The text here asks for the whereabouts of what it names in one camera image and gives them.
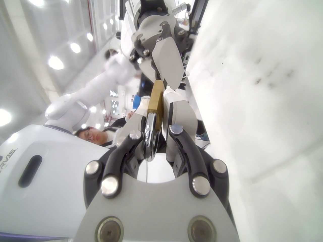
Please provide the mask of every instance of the black frame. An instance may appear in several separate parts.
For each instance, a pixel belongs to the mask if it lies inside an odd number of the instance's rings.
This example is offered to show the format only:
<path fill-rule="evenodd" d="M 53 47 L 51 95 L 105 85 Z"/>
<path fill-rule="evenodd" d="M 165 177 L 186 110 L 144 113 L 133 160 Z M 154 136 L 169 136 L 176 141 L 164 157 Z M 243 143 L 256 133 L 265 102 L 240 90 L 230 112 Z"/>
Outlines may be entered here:
<path fill-rule="evenodd" d="M 195 0 L 191 13 L 191 20 L 194 23 L 194 27 L 191 28 L 190 32 L 192 34 L 197 34 L 197 31 L 200 27 L 202 17 L 204 15 L 206 6 L 209 0 Z"/>

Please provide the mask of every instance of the white robotic arm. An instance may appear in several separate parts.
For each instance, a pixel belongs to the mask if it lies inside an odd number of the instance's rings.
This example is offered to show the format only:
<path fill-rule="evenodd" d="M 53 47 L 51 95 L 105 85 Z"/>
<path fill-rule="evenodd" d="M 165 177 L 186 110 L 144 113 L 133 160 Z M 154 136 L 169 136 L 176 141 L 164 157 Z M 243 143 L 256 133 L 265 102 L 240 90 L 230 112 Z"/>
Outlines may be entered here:
<path fill-rule="evenodd" d="M 126 84 L 136 73 L 133 64 L 121 53 L 112 56 L 105 68 L 105 72 L 93 78 L 84 88 L 53 102 L 45 112 L 46 124 L 70 132 L 79 129 L 88 119 L 91 106 L 107 97 L 111 89 Z"/>

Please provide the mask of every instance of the white table surface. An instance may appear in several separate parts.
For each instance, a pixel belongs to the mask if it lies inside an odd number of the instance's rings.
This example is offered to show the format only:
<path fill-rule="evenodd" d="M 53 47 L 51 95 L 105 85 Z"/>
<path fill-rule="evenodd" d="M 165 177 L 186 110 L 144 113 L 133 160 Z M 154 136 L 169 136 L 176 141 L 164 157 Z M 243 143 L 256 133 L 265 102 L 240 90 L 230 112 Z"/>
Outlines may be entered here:
<path fill-rule="evenodd" d="M 209 0 L 187 70 L 241 241 L 323 241 L 323 0 Z"/>

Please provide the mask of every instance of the man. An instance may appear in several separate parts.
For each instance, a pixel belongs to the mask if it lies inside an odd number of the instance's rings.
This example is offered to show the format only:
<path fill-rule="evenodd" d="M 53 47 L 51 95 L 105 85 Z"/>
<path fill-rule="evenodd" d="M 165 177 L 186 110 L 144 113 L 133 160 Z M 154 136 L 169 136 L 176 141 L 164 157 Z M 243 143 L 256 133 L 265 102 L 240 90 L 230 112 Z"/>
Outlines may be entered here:
<path fill-rule="evenodd" d="M 97 130 L 93 127 L 80 128 L 75 132 L 75 136 L 92 142 L 94 144 L 100 145 L 102 147 L 107 147 L 112 145 L 112 141 L 115 132 L 122 128 L 126 122 L 133 116 L 134 112 L 130 112 L 126 117 L 116 120 L 112 125 L 104 129 L 103 131 Z"/>

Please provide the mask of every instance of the white casing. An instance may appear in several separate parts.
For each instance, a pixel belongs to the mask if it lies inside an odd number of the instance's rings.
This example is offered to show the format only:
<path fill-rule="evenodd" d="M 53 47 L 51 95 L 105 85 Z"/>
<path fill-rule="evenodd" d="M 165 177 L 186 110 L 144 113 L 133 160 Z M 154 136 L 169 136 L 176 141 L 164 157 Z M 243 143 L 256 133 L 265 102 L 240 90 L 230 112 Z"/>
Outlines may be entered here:
<path fill-rule="evenodd" d="M 85 214 L 83 178 L 86 165 L 106 148 L 45 126 L 30 125 L 0 146 L 6 158 L 0 173 L 0 232 L 74 237 Z M 31 157 L 43 160 L 26 188 L 18 181 Z"/>

